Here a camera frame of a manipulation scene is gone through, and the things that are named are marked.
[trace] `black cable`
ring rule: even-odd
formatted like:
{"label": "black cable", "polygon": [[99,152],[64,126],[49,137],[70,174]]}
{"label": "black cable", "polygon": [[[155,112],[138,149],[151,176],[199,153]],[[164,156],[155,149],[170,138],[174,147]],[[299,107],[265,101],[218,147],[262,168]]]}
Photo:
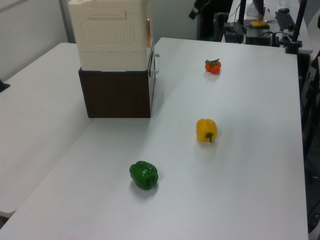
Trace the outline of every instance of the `black cable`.
{"label": "black cable", "polygon": [[313,212],[313,210],[315,210],[315,208],[318,206],[318,204],[320,204],[320,200],[318,200],[318,201],[316,202],[316,204],[313,205],[313,207],[310,209],[310,211],[309,211],[308,214],[306,215],[307,218],[310,216],[310,214]]}
{"label": "black cable", "polygon": [[236,24],[236,17],[237,17],[237,11],[235,11],[235,15],[234,15],[234,21],[233,21],[233,27],[235,27],[235,24]]}
{"label": "black cable", "polygon": [[258,37],[262,36],[262,35],[265,35],[265,34],[273,34],[274,32],[273,31],[266,31],[264,33],[261,33],[260,35],[256,36],[255,39],[257,39]]}
{"label": "black cable", "polygon": [[239,5],[238,5],[238,7],[235,9],[235,11],[228,17],[227,21],[229,20],[229,18],[231,18],[231,17],[233,16],[233,14],[236,13],[236,11],[238,10],[239,7],[240,7],[240,3],[239,3]]}

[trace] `white tabletop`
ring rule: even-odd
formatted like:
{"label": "white tabletop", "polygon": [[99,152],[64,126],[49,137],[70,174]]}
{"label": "white tabletop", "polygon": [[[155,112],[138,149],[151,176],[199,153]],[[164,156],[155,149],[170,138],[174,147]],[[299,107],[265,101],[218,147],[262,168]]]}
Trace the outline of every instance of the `white tabletop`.
{"label": "white tabletop", "polygon": [[76,44],[62,43],[0,93],[0,216],[10,217],[92,121]]}
{"label": "white tabletop", "polygon": [[[230,15],[232,13],[234,13],[234,11],[236,10],[236,8],[238,7],[238,5],[240,4],[241,0],[233,0],[232,2],[232,6],[230,9]],[[244,19],[257,19],[257,17],[254,16],[248,16],[247,15],[247,8],[248,6],[252,3],[252,0],[247,0],[246,1],[246,7],[245,7],[245,14],[244,14]],[[297,20],[297,16],[298,16],[298,11],[299,11],[299,7],[300,7],[300,3],[298,0],[265,0],[264,1],[264,5],[265,5],[265,14],[264,14],[264,19],[265,21],[268,20],[275,20],[276,18],[276,14],[275,12],[277,12],[279,9],[282,8],[289,8],[290,9],[290,15],[293,19],[294,22],[296,22]],[[238,20],[239,18],[239,11],[240,8],[238,8],[237,10],[237,14],[236,14],[236,20]],[[235,20],[235,15],[233,15],[232,17],[229,18],[228,22],[233,22]],[[279,32],[280,31],[280,27],[278,22],[276,23],[268,23],[270,25],[270,31],[272,32]],[[307,30],[307,26],[305,23],[305,20],[302,20],[301,23],[301,28],[300,28],[300,32],[299,32],[299,36],[298,36],[298,40],[302,41],[302,47],[299,48],[299,53],[303,53],[303,54],[310,54],[313,52],[313,47],[311,44],[311,40],[309,37],[309,33]],[[281,39],[282,35],[281,34],[277,34],[277,36]]]}
{"label": "white tabletop", "polygon": [[[155,51],[151,119],[94,119],[0,239],[308,239],[296,56],[169,38]],[[205,72],[216,58],[221,74]],[[201,118],[214,144],[197,141]],[[132,181],[140,160],[155,189]]]}

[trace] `wooden box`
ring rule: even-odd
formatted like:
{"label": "wooden box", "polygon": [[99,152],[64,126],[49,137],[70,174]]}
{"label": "wooden box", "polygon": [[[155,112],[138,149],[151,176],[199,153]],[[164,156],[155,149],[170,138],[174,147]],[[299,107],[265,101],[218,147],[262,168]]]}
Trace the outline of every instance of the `wooden box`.
{"label": "wooden box", "polygon": [[150,118],[156,75],[79,70],[89,118]]}

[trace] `cable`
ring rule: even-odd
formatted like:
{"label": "cable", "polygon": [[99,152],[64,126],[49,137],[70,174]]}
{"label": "cable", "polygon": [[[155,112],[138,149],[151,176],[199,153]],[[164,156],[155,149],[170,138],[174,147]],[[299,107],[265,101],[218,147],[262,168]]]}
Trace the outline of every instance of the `cable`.
{"label": "cable", "polygon": [[237,11],[235,11],[234,21],[233,21],[233,27],[235,27],[235,24],[236,24]]}
{"label": "cable", "polygon": [[227,21],[229,20],[229,18],[231,18],[236,13],[236,11],[238,10],[239,7],[240,7],[240,3],[238,5],[238,7],[235,9],[235,11],[228,17]]}
{"label": "cable", "polygon": [[273,34],[274,32],[273,31],[266,31],[264,33],[261,33],[260,35],[256,36],[255,39],[257,39],[258,37],[262,36],[262,35],[265,35],[265,34]]}

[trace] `tomato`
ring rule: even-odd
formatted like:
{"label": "tomato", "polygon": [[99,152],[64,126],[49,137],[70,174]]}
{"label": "tomato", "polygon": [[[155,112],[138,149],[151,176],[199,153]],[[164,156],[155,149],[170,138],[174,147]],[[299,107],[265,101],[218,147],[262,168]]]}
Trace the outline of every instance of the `tomato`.
{"label": "tomato", "polygon": [[206,69],[208,72],[211,71],[211,68],[212,68],[212,66],[211,66],[210,63],[206,63],[206,64],[205,64],[205,69]]}
{"label": "tomato", "polygon": [[217,61],[215,64],[221,68],[221,62]]}
{"label": "tomato", "polygon": [[218,73],[220,73],[220,67],[217,65],[217,66],[213,66],[212,68],[211,68],[211,73],[212,74],[218,74]]}

